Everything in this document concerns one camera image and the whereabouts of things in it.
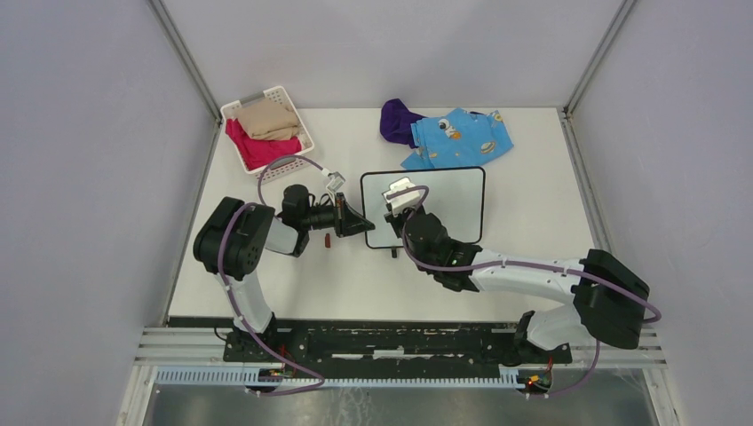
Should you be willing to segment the whiteboard with black frame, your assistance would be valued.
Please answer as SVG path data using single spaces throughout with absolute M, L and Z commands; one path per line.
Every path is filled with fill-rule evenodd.
M 360 180 L 363 214 L 375 225 L 373 231 L 365 233 L 367 247 L 392 249 L 401 245 L 391 225 L 385 221 L 388 208 L 383 193 L 402 178 L 429 188 L 424 208 L 440 219 L 450 237 L 468 243 L 481 240 L 486 190 L 486 171 L 481 167 L 371 171 Z

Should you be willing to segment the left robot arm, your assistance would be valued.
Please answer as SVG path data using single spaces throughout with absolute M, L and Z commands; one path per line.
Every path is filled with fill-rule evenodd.
M 264 252 L 299 257 L 311 231 L 327 230 L 344 238 L 375 229 L 343 193 L 317 200 L 306 186 L 290 185 L 283 191 L 281 211 L 223 198 L 195 236 L 193 256 L 222 286 L 235 327 L 249 333 L 244 345 L 247 353 L 264 362 L 279 350 L 273 331 L 275 314 L 257 273 Z

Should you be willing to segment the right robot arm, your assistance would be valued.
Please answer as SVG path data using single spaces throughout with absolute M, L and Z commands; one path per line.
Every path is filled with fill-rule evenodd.
M 558 303 L 521 317 L 512 348 L 525 362 L 566 343 L 591 340 L 634 350 L 650 322 L 648 285 L 605 250 L 592 248 L 582 259 L 535 261 L 455 240 L 423 209 L 387 213 L 384 220 L 416 268 L 448 290 L 512 292 Z

